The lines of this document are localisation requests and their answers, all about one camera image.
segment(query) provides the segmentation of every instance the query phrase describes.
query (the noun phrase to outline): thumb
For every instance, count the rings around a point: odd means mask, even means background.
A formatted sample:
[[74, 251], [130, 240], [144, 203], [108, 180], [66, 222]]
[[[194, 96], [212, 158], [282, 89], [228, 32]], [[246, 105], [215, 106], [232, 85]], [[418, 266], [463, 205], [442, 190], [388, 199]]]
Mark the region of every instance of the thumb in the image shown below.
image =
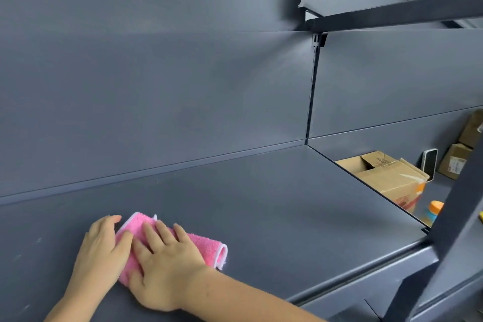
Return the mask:
[[137, 299], [137, 301], [143, 304], [144, 300], [144, 284], [142, 282], [142, 275], [139, 270], [132, 270], [129, 273], [129, 290]]
[[131, 252], [132, 238], [133, 235], [131, 232], [124, 232], [119, 243], [112, 250], [114, 253], [117, 253], [118, 256], [123, 257], [126, 262], [129, 258], [129, 253]]

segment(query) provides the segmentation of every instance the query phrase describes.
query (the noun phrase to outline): pink cloth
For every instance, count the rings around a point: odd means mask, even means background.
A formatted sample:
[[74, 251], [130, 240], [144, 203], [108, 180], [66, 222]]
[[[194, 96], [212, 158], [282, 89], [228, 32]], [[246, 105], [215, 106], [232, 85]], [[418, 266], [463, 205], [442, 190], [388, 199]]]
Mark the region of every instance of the pink cloth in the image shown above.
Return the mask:
[[[139, 212], [135, 212], [131, 217], [123, 224], [123, 226], [118, 230], [116, 233], [116, 244], [119, 242], [121, 239], [121, 235], [125, 231], [130, 231], [131, 233], [134, 234], [136, 238], [141, 240], [141, 242], [144, 245], [148, 245], [146, 237], [144, 235], [144, 232], [142, 231], [142, 224], [144, 222], [148, 222], [152, 225], [153, 229], [156, 230], [154, 224], [156, 223], [156, 215], [154, 215], [153, 218], [148, 217], [147, 215], [144, 215]], [[211, 240], [209, 238], [205, 237], [200, 237], [199, 235], [195, 234], [188, 234], [190, 239], [193, 241], [193, 243], [198, 247], [200, 253], [203, 256], [203, 259], [205, 260], [205, 263], [208, 266], [211, 266], [213, 268], [218, 268], [222, 269], [223, 265], [225, 264], [226, 261], [226, 256], [228, 254], [228, 247], [218, 241]], [[126, 266], [124, 267], [124, 270], [121, 273], [121, 276], [119, 277], [119, 281], [121, 284], [128, 286], [129, 284], [129, 276], [128, 272], [132, 269], [138, 269], [142, 272], [141, 266], [139, 265], [139, 262], [134, 255], [134, 253], [131, 251], [131, 254], [129, 255], [128, 262], [126, 263]]]

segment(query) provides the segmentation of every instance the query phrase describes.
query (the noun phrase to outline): person's left hand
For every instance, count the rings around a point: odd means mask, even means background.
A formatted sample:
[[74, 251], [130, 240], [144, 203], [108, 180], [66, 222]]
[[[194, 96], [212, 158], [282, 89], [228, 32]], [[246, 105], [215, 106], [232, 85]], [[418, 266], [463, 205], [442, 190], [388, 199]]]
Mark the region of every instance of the person's left hand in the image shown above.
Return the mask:
[[114, 224], [120, 220], [120, 215], [106, 216], [91, 225], [75, 260], [66, 297], [88, 295], [100, 303], [117, 281], [128, 261], [133, 237], [124, 232], [116, 246]]

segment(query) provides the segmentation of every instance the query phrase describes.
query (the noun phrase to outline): person's right hand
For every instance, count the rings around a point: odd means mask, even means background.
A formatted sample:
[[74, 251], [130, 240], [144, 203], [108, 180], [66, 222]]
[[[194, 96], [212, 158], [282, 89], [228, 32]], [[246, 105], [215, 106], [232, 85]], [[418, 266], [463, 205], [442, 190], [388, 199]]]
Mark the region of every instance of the person's right hand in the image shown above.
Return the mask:
[[156, 228], [160, 235], [148, 223], [143, 224], [152, 252], [137, 238], [133, 240], [144, 276], [133, 271], [129, 289], [143, 306], [168, 312], [182, 307], [190, 280], [209, 267], [182, 227], [173, 227], [178, 240], [163, 222], [156, 221]]

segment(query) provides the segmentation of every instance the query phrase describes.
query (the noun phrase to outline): hand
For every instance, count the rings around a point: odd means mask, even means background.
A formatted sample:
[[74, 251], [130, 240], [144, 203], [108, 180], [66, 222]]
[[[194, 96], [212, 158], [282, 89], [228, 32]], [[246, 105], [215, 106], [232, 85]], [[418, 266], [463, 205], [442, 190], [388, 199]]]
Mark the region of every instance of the hand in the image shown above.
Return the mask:
[[130, 232], [124, 232], [116, 246], [114, 224], [120, 220], [120, 215], [106, 216], [91, 225], [75, 260], [65, 297], [88, 295], [100, 303], [112, 288], [131, 251]]
[[160, 236], [148, 223], [143, 224], [152, 252], [137, 238], [133, 240], [144, 276], [133, 271], [129, 289], [143, 306], [168, 312], [183, 306], [190, 280], [210, 267], [182, 227], [173, 227], [178, 240], [161, 221], [156, 222], [156, 228]]

